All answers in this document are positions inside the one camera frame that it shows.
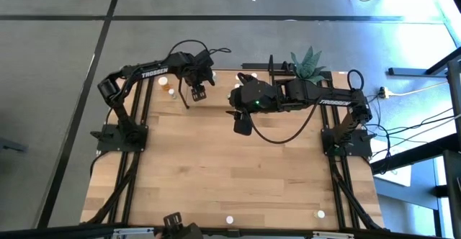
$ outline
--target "concrete floor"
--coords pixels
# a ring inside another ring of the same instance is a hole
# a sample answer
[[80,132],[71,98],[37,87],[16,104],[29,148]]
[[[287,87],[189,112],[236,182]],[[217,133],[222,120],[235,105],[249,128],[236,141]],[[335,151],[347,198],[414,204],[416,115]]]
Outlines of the concrete floor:
[[[109,3],[0,0],[0,14],[106,14]],[[119,0],[115,14],[405,16],[421,22],[440,16],[432,0]],[[27,154],[0,153],[0,230],[34,225],[101,28],[99,21],[0,21],[0,137],[29,145]],[[329,70],[363,72],[365,94],[375,94],[380,86],[400,93],[440,82],[394,78],[385,72],[389,67],[428,68],[456,48],[446,27],[433,22],[112,22],[50,225],[79,222],[97,144],[89,132],[101,128],[107,113],[96,83],[125,64],[163,58],[174,43],[190,38],[233,51],[216,54],[216,68],[266,63],[270,54],[276,62],[290,60],[290,52],[302,55],[312,45],[323,51],[320,64]],[[195,53],[200,48],[180,49]],[[448,86],[439,86],[382,101],[381,106],[382,125],[391,128],[414,125],[450,108],[451,102]],[[450,126],[420,139],[452,131]],[[381,197],[380,204],[391,230],[432,233],[401,222],[416,214],[404,211],[399,202]]]

